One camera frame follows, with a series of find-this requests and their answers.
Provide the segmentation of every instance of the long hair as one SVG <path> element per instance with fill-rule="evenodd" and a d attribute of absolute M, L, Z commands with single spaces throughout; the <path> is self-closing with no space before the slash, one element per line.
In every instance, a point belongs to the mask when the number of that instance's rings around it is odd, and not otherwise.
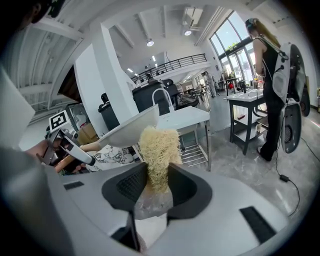
<path fill-rule="evenodd" d="M 260 20 L 258 20 L 257 18 L 250 18 L 245 22 L 246 28 L 248 29 L 248 32 L 252 32 L 254 30 L 256 30 L 259 35 L 263 35 L 266 38 L 269 39 L 269 41 L 271 43 L 273 43 L 275 46 L 277 47 L 281 47 L 278 39 L 271 34 L 271 32 L 267 29 L 267 27 L 265 25 L 263 25 Z"/>

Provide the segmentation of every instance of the glass door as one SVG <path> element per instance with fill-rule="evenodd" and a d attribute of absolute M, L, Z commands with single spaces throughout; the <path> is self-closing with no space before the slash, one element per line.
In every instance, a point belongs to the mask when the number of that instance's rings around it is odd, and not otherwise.
<path fill-rule="evenodd" d="M 236 55 L 235 54 L 230 55 L 229 59 L 230 59 L 231 65 L 233 67 L 235 77 L 242 79 L 242 74 L 241 74 L 240 66 L 239 66 Z"/>
<path fill-rule="evenodd" d="M 245 50 L 241 49 L 237 51 L 236 55 L 240 64 L 240 68 L 242 69 L 241 71 L 243 72 L 243 75 L 244 75 L 243 79 L 245 80 L 245 83 L 249 85 L 250 84 L 249 81 L 252 80 L 254 77 L 253 77 L 253 74 L 250 68 L 250 63 L 248 61 Z"/>

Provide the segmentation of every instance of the trash can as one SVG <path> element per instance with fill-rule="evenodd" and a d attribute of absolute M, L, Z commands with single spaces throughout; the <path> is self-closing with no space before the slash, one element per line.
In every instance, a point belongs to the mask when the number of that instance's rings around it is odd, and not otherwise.
<path fill-rule="evenodd" d="M 135 88 L 132 91 L 132 95 L 138 111 L 142 112 L 152 107 L 152 94 L 156 89 L 164 88 L 164 85 L 156 80 L 146 86 Z M 159 105 L 160 116 L 170 112 L 167 95 L 165 95 L 164 91 L 157 91 L 154 94 L 154 102 Z"/>
<path fill-rule="evenodd" d="M 98 112 L 101 113 L 109 132 L 119 125 L 119 121 L 109 101 L 107 101 L 105 104 L 101 104 L 99 106 Z"/>

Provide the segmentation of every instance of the white bowl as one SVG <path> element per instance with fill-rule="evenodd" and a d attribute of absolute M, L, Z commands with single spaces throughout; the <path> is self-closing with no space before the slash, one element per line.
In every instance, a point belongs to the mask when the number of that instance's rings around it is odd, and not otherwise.
<path fill-rule="evenodd" d="M 106 145 L 127 148 L 138 143 L 140 135 L 148 126 L 156 126 L 159 120 L 159 106 L 154 105 L 123 122 L 109 131 L 97 142 L 103 148 Z"/>

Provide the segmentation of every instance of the woman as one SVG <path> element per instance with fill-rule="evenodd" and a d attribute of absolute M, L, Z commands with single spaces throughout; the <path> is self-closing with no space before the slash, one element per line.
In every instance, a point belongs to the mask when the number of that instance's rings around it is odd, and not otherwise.
<path fill-rule="evenodd" d="M 245 26 L 248 34 L 253 38 L 255 71 L 258 75 L 265 75 L 263 97 L 268 112 L 269 127 L 266 143 L 263 147 L 258 147 L 257 152 L 269 162 L 277 150 L 281 128 L 280 112 L 284 107 L 283 101 L 276 95 L 272 86 L 272 78 L 278 59 L 278 53 L 274 48 L 279 49 L 281 46 L 277 38 L 257 18 L 248 19 Z"/>
<path fill-rule="evenodd" d="M 204 71 L 201 75 L 203 77 L 206 76 L 206 80 L 208 82 L 208 85 L 209 85 L 210 91 L 211 91 L 211 97 L 215 98 L 217 96 L 215 87 L 217 89 L 219 89 L 219 86 L 215 81 L 215 77 L 212 74 L 209 74 L 207 71 Z"/>

